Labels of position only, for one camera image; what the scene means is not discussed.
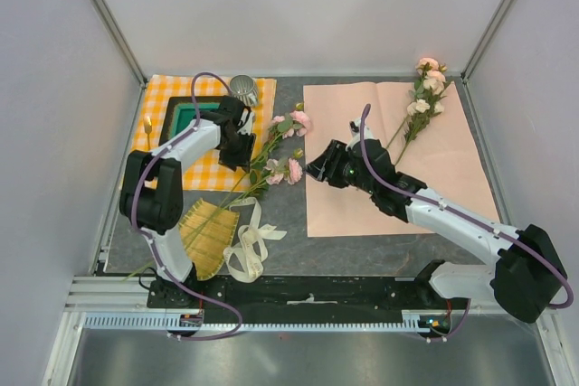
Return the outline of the left aluminium frame post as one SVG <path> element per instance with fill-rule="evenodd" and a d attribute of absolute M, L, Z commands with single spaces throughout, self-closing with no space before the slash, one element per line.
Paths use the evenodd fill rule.
<path fill-rule="evenodd" d="M 144 89 L 147 85 L 148 79 L 138 63 L 138 60 L 131 50 L 128 41 L 121 31 L 119 24 L 114 17 L 111 9 L 106 0 L 90 0 L 92 6 L 96 10 L 100 20 L 104 24 L 109 37 L 113 41 L 114 45 L 119 51 L 123 61 L 127 64 L 129 70 L 131 71 L 133 77 L 138 82 L 139 86 Z"/>

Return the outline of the black green square plate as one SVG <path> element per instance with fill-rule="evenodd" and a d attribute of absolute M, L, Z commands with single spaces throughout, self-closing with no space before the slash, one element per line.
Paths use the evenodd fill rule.
<path fill-rule="evenodd" d="M 201 119 L 204 120 L 220 120 L 231 110 L 227 96 L 202 96 L 198 97 L 196 102 L 200 110 Z M 195 120 L 195 104 L 191 97 L 171 97 L 167 103 L 158 145 L 162 146 L 185 130 Z"/>

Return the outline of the orange white checkered cloth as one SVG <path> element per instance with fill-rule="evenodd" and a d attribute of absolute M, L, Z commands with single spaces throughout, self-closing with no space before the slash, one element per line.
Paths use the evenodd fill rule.
<path fill-rule="evenodd" d="M 166 107 L 171 97 L 191 97 L 190 77 L 154 75 L 147 85 L 144 102 L 138 116 L 137 130 L 132 138 L 133 150 L 147 151 L 146 135 L 143 129 L 144 116 L 152 120 L 151 149 L 158 146 L 163 126 Z M 277 81 L 275 79 L 257 78 L 259 88 L 259 105 L 253 110 L 255 114 L 252 132 L 256 134 L 256 144 L 252 155 L 257 156 L 266 139 L 273 116 L 273 105 Z M 218 164 L 218 152 L 212 150 L 197 160 L 183 175 L 183 189 L 186 191 L 229 192 L 245 174 L 241 169 L 232 171 Z"/>

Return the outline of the gold spoon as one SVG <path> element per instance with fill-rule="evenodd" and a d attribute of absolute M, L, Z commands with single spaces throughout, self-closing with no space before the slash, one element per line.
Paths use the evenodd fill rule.
<path fill-rule="evenodd" d="M 143 118 L 143 129 L 146 135 L 146 141 L 147 141 L 147 150 L 151 149 L 151 134 L 152 134 L 152 120 L 150 118 L 150 116 L 144 116 Z"/>

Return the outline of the pink rose stem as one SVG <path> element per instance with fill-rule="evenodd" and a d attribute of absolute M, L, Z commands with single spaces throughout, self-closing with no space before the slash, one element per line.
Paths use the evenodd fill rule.
<path fill-rule="evenodd" d="M 269 255 L 265 241 L 281 240 L 287 234 L 261 224 L 258 197 L 282 181 L 297 184 L 303 175 L 299 156 L 300 150 L 296 156 L 281 160 L 260 157 L 251 172 L 257 181 L 247 192 L 234 199 L 227 197 L 219 206 L 200 199 L 167 231 L 154 231 L 152 219 L 137 217 L 138 228 L 153 250 L 161 281 L 184 284 L 188 278 L 208 280 L 223 265 L 242 283 L 257 280 Z"/>
<path fill-rule="evenodd" d="M 219 207 L 228 207 L 236 200 L 248 197 L 261 198 L 273 185 L 285 182 L 297 184 L 303 176 L 303 168 L 299 162 L 304 156 L 301 148 L 294 150 L 292 155 L 273 158 L 271 155 L 282 142 L 292 137 L 304 137 L 312 129 L 310 117 L 297 106 L 296 110 L 271 120 L 267 131 L 267 139 L 256 157 L 251 161 L 250 171 L 244 174 L 233 189 L 220 201 Z"/>

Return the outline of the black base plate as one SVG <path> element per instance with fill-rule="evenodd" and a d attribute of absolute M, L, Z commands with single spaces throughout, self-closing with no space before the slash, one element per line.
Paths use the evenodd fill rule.
<path fill-rule="evenodd" d="M 242 323 L 394 322 L 404 310 L 463 309 L 415 278 L 261 277 L 251 284 L 229 276 L 194 283 L 194 291 L 236 308 Z"/>

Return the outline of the pink wrapping paper sheet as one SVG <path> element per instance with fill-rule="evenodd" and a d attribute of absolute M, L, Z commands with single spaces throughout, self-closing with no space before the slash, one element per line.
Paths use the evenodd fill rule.
<path fill-rule="evenodd" d="M 406 144 L 402 122 L 412 90 L 413 85 L 404 82 L 305 86 L 305 111 L 313 122 L 305 137 L 306 161 L 322 156 L 332 140 L 348 143 L 351 122 L 369 106 L 365 125 L 388 150 L 397 171 L 424 182 L 446 201 L 497 221 L 498 211 L 456 86 L 444 91 L 442 113 Z M 421 228 L 404 221 L 408 201 L 376 181 L 366 188 L 339 188 L 307 176 L 308 235 L 418 234 Z"/>

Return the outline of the cream ribbon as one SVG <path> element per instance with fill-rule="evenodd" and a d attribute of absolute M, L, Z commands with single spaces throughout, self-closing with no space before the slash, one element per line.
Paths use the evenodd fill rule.
<path fill-rule="evenodd" d="M 282 240 L 287 232 L 279 231 L 276 226 L 267 223 L 261 224 L 261 205 L 254 197 L 236 200 L 228 210 L 246 206 L 252 207 L 250 221 L 239 227 L 237 230 L 239 242 L 223 250 L 223 259 L 232 278 L 251 284 L 262 275 L 263 262 L 269 256 L 265 241 Z"/>

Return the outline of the grey striped mug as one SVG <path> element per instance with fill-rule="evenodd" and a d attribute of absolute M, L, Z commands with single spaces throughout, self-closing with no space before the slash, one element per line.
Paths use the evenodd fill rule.
<path fill-rule="evenodd" d="M 259 88 L 256 80 L 248 75 L 233 76 L 229 82 L 232 95 L 245 105 L 256 108 L 259 105 Z"/>

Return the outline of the aluminium frame post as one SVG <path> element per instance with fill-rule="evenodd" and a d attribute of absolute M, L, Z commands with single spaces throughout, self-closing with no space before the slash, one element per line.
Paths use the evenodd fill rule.
<path fill-rule="evenodd" d="M 139 86 L 144 89 L 147 85 L 148 79 L 138 63 L 138 60 L 131 50 L 128 41 L 121 31 L 119 24 L 114 17 L 111 9 L 106 0 L 90 0 L 92 6 L 96 10 L 100 20 L 104 24 L 109 37 L 113 41 L 114 45 L 119 51 L 123 61 L 127 64 L 129 70 L 131 71 L 133 77 L 138 82 Z"/>
<path fill-rule="evenodd" d="M 484 54 L 488 50 L 489 46 L 493 42 L 500 26 L 503 24 L 507 15 L 517 0 L 500 0 L 496 10 L 491 16 L 489 23 L 487 24 L 485 30 L 479 38 L 478 43 L 466 66 L 462 70 L 460 77 L 463 83 L 467 83 L 474 74 L 474 71 L 478 67 L 480 61 L 482 60 Z"/>

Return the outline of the woven bamboo mat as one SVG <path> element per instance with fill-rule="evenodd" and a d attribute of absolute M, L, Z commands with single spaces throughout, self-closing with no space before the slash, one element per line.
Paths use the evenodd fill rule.
<path fill-rule="evenodd" d="M 206 281 L 224 263 L 223 251 L 232 246 L 239 213 L 199 199 L 178 223 L 185 251 L 195 265 L 196 278 Z"/>

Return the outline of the cream rose stem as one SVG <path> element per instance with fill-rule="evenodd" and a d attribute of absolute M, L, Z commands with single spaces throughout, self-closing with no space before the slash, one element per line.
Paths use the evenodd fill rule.
<path fill-rule="evenodd" d="M 430 125 L 431 120 L 443 112 L 444 106 L 438 98 L 435 98 L 432 102 L 427 99 L 417 99 L 408 106 L 407 115 L 401 125 L 404 144 L 395 160 L 395 165 L 401 162 L 409 145 Z"/>

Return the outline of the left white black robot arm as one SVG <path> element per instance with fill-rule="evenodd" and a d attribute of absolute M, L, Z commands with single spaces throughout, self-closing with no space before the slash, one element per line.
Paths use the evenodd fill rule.
<path fill-rule="evenodd" d="M 167 297 L 179 307 L 198 298 L 188 278 L 194 263 L 188 257 L 178 223 L 184 209 L 183 174 L 212 150 L 218 163 L 232 171 L 250 169 L 256 135 L 252 109 L 234 97 L 218 108 L 195 111 L 186 128 L 151 151 L 128 155 L 119 197 L 119 212 L 146 240 L 157 274 L 169 281 Z"/>

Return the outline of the peach rose stem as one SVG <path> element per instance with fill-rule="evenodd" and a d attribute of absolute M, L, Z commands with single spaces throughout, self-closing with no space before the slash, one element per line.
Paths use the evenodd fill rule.
<path fill-rule="evenodd" d="M 442 101 L 446 98 L 445 91 L 451 84 L 445 76 L 447 71 L 446 65 L 439 63 L 433 58 L 424 57 L 418 60 L 415 66 L 415 70 L 418 74 L 418 78 L 413 84 L 413 89 L 409 92 L 411 102 L 408 104 L 408 106 L 417 99 L 427 99 L 429 102 L 432 102 L 435 98 L 438 98 L 442 103 Z M 401 127 L 403 121 L 396 129 L 386 147 L 389 147 L 394 142 L 394 140 L 401 133 L 403 133 Z"/>

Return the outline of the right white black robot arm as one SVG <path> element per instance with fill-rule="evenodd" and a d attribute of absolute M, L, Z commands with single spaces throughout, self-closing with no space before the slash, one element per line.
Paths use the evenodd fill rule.
<path fill-rule="evenodd" d="M 530 224 L 521 230 L 446 201 L 424 182 L 399 172 L 377 139 L 333 140 L 306 166 L 315 180 L 355 187 L 382 213 L 435 232 L 479 259 L 478 265 L 436 260 L 414 285 L 416 301 L 436 307 L 445 298 L 496 302 L 525 323 L 546 308 L 567 308 L 574 292 L 548 234 Z"/>

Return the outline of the right aluminium frame post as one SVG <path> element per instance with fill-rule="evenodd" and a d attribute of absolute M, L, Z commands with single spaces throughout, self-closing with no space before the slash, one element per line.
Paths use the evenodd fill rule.
<path fill-rule="evenodd" d="M 480 61 L 482 60 L 484 54 L 488 50 L 489 46 L 493 42 L 500 26 L 503 24 L 507 15 L 517 0 L 500 0 L 496 10 L 491 16 L 489 23 L 487 24 L 485 30 L 479 38 L 478 43 L 466 66 L 462 70 L 460 77 L 463 83 L 467 83 L 474 74 L 474 71 L 478 67 Z"/>

